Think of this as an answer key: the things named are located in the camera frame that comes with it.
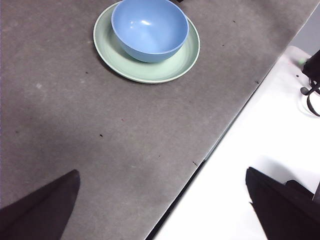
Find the white surface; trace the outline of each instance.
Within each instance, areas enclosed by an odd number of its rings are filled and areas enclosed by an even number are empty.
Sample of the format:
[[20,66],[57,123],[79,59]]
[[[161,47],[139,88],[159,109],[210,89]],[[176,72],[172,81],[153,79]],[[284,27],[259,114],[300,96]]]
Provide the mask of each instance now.
[[[295,65],[308,57],[295,47],[280,57],[155,240],[265,240],[249,203],[249,166],[316,191],[320,118],[308,112],[300,93],[301,87],[310,88],[308,77]],[[320,96],[311,100],[320,107]]]

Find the bowl rim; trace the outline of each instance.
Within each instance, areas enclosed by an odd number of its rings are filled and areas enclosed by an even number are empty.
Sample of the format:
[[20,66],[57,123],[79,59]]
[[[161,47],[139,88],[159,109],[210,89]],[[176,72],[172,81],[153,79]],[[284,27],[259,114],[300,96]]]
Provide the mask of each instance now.
[[124,41],[124,40],[120,37],[120,35],[118,34],[118,32],[116,31],[116,29],[115,29],[115,27],[114,27],[114,26],[115,26],[115,25],[114,25],[114,13],[116,12],[116,10],[117,10],[118,7],[120,6],[120,4],[122,4],[124,1],[126,1],[126,0],[120,1],[120,2],[117,4],[117,6],[115,7],[115,9],[113,10],[112,15],[111,15],[111,25],[112,25],[112,29],[113,29],[115,35],[119,38],[119,40],[120,40],[122,43],[124,43],[125,45],[127,45],[129,48],[131,48],[131,49],[133,49],[133,50],[135,50],[135,51],[137,51],[137,52],[139,52],[139,53],[142,53],[142,54],[163,55],[163,54],[168,54],[168,53],[171,53],[171,52],[174,52],[174,51],[178,50],[179,48],[181,48],[181,46],[182,46],[182,45],[185,43],[185,41],[187,40],[188,35],[189,35],[189,29],[190,29],[190,27],[189,27],[189,21],[188,21],[188,19],[187,19],[187,16],[186,16],[185,13],[180,9],[180,7],[178,7],[178,6],[177,6],[176,4],[174,4],[173,2],[171,2],[171,1],[169,1],[169,0],[162,0],[162,1],[166,1],[166,2],[168,2],[168,3],[170,3],[170,4],[172,4],[172,5],[173,5],[176,9],[178,9],[178,10],[180,11],[180,13],[183,15],[184,20],[185,20],[185,22],[186,22],[186,34],[185,34],[185,36],[184,36],[183,41],[182,41],[178,46],[176,46],[175,48],[172,48],[172,49],[167,50],[167,51],[162,51],[162,52],[146,52],[146,51],[141,51],[141,50],[139,50],[139,49],[136,49],[136,48],[130,46],[130,44],[128,44],[126,41]]

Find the table surface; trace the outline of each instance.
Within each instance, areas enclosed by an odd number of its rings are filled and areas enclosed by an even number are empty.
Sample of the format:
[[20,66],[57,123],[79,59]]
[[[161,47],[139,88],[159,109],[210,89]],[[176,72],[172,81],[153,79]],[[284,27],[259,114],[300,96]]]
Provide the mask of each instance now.
[[318,0],[184,0],[199,59],[158,85],[97,55],[94,23],[113,3],[1,1],[1,205],[78,169],[64,239],[144,239]]
[[[320,119],[308,111],[307,97],[300,93],[301,87],[310,87],[297,65],[308,57],[291,46],[279,58],[155,240],[265,240],[249,203],[248,167],[316,191],[320,161],[314,150],[320,128],[311,126]],[[320,109],[320,95],[311,101]]]

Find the bowl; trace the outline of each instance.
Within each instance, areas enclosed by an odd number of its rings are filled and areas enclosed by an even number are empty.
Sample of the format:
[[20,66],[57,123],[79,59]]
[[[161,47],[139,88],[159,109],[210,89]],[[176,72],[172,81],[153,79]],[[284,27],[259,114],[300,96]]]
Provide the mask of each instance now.
[[123,0],[114,9],[111,24],[120,46],[147,63],[173,56],[189,33],[187,17],[169,0]]

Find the green plate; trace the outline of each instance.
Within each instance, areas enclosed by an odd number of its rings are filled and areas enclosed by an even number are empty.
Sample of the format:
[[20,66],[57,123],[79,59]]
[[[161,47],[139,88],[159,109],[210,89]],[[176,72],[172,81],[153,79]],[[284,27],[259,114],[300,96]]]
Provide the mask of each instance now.
[[172,57],[162,62],[147,63],[128,55],[120,47],[111,25],[111,15],[117,4],[118,2],[100,14],[94,25],[93,39],[101,58],[118,74],[140,83],[159,84],[181,77],[196,63],[200,39],[189,18],[188,38]]

